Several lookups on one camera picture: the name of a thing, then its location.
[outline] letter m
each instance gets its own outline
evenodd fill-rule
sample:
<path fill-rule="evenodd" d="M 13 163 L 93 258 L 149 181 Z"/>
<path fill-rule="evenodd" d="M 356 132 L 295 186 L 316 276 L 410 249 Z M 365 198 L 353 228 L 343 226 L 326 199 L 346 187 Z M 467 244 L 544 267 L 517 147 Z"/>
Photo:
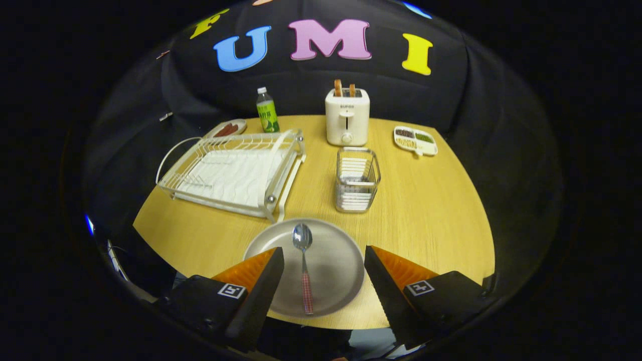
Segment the letter m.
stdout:
<path fill-rule="evenodd" d="M 308 60 L 317 53 L 311 49 L 310 42 L 329 57 L 334 53 L 337 45 L 343 42 L 343 48 L 338 55 L 346 59 L 367 60 L 372 58 L 365 44 L 365 30 L 370 24 L 361 20 L 346 19 L 329 32 L 316 20 L 299 20 L 292 22 L 288 27 L 295 30 L 297 50 L 290 56 L 292 60 Z"/>

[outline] white toaster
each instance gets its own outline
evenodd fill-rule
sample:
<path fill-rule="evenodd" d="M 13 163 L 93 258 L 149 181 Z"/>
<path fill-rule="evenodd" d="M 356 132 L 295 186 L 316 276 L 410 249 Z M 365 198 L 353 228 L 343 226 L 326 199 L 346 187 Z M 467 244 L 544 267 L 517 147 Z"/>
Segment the white toaster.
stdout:
<path fill-rule="evenodd" d="M 342 88 L 343 96 L 334 89 L 325 96 L 325 129 L 328 143 L 339 146 L 362 146 L 368 141 L 370 98 L 363 89 Z"/>

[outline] red checkered handle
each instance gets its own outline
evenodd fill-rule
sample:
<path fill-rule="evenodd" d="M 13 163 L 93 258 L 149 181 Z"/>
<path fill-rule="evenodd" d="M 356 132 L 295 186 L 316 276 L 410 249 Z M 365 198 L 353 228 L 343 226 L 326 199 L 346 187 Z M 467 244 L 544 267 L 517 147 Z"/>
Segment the red checkered handle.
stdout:
<path fill-rule="evenodd" d="M 310 276 L 307 272 L 303 272 L 301 277 L 303 284 L 303 307 L 306 309 L 306 315 L 312 315 L 312 288 L 310 287 Z"/>

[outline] metal utensil holder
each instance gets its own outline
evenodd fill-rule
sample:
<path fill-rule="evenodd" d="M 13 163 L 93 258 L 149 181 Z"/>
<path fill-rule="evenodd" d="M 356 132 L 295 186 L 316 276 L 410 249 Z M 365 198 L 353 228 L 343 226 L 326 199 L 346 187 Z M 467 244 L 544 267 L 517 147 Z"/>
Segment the metal utensil holder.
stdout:
<path fill-rule="evenodd" d="M 364 213 L 381 181 L 377 155 L 368 148 L 346 146 L 336 154 L 335 207 L 339 212 Z"/>

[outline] plastic bottle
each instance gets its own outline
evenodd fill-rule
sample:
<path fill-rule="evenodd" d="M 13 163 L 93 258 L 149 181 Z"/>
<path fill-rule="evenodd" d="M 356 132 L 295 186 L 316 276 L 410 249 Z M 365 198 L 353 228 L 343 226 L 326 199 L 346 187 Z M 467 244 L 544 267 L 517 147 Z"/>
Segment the plastic bottle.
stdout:
<path fill-rule="evenodd" d="M 279 129 L 279 122 L 277 121 L 277 111 L 274 109 L 274 100 L 268 94 L 268 90 L 258 88 L 259 98 L 256 100 L 256 109 L 261 118 L 261 126 L 266 133 L 276 133 Z"/>

